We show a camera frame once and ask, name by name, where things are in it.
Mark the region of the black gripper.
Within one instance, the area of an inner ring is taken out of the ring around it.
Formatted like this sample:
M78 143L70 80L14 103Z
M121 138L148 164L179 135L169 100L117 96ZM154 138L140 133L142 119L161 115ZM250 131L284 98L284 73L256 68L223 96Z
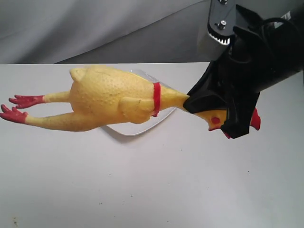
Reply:
M227 110L230 93L259 93L285 79L283 49L278 42L282 17L264 19L234 0L210 3L207 35L219 53L187 93L191 114Z

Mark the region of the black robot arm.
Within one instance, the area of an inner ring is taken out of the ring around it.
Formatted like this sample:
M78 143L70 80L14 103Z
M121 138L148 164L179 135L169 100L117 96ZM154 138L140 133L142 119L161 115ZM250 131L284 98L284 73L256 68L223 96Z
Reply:
M304 7L263 19L233 0L213 0L199 45L210 63L183 107L210 130L241 137L260 129L260 92L304 68Z

